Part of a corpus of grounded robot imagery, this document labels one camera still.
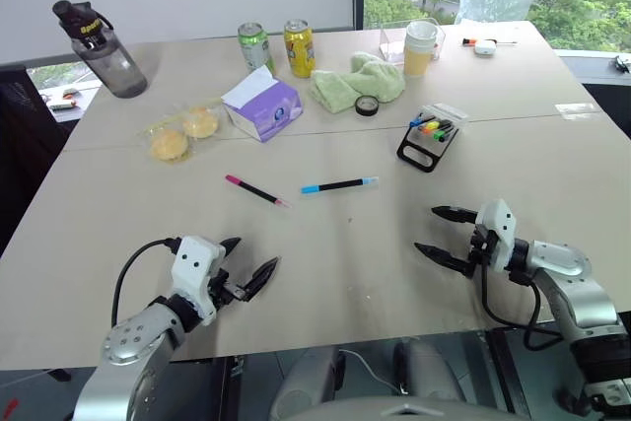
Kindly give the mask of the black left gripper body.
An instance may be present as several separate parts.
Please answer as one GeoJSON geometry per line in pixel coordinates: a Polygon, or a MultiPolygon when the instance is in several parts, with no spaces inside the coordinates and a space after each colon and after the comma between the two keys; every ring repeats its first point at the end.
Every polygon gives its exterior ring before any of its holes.
{"type": "Polygon", "coordinates": [[[246,291],[241,286],[229,281],[229,272],[220,268],[208,283],[208,294],[215,307],[219,311],[232,301],[244,302],[246,291]]]}

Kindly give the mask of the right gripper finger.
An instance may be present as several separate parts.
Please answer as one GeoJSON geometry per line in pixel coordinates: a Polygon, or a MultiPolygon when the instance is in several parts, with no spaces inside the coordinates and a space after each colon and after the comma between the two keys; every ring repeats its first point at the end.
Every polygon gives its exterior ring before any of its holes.
{"type": "Polygon", "coordinates": [[[450,222],[474,224],[477,212],[457,206],[440,205],[431,208],[433,214],[450,222]]]}
{"type": "Polygon", "coordinates": [[[466,278],[472,277],[472,263],[451,255],[448,251],[436,246],[415,243],[414,246],[427,258],[436,264],[462,274],[466,278]]]}

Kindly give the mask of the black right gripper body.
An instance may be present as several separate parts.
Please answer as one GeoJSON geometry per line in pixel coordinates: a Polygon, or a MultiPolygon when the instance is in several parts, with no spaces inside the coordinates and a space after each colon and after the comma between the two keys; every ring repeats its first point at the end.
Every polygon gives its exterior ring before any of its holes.
{"type": "Polygon", "coordinates": [[[499,236],[494,230],[487,229],[482,224],[476,224],[470,238],[468,260],[473,269],[478,266],[492,269],[497,263],[497,249],[499,236]]]}

